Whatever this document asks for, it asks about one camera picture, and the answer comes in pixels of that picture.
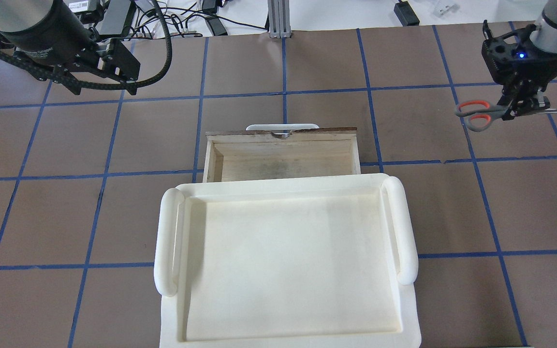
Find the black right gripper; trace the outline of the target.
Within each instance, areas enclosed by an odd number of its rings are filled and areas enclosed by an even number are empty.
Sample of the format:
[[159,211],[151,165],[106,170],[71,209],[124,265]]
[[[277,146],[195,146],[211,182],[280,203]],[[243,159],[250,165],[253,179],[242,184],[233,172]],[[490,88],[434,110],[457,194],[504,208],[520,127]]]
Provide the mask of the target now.
[[535,24],[495,37],[487,21],[482,31],[485,40],[482,57],[493,81],[502,86],[500,119],[515,119],[547,113],[550,101],[544,95],[547,85],[557,77],[557,53],[543,51],[530,39],[539,27]]

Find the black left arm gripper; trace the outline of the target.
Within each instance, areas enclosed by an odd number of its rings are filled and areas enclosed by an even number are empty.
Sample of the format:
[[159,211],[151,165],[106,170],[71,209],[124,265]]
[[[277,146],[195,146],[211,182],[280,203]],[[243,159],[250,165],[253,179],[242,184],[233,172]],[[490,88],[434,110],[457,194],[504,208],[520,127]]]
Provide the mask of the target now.
[[44,68],[59,77],[70,77],[80,82],[75,73],[91,73],[103,79],[132,84],[137,81],[141,64],[119,39],[111,38],[106,44],[85,47],[54,43],[46,48],[16,49],[13,58],[36,68]]

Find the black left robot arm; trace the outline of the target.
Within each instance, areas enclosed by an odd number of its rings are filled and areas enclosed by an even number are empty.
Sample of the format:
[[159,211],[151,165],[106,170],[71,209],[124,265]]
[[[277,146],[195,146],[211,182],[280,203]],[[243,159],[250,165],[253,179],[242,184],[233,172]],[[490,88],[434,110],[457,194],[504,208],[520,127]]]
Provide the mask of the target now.
[[162,38],[102,37],[61,0],[0,0],[0,38],[15,47],[0,60],[80,95],[125,90],[131,96],[197,86],[210,97],[363,92],[366,89],[492,86],[477,24],[207,36],[181,29]]

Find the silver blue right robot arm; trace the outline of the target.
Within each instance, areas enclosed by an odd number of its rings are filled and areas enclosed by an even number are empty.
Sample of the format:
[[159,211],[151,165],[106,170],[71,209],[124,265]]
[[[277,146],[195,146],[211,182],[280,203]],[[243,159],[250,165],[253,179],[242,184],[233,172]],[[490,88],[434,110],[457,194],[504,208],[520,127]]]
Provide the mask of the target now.
[[495,37],[483,23],[482,57],[493,81],[502,85],[502,119],[550,106],[544,91],[557,77],[557,0],[549,0],[533,24]]

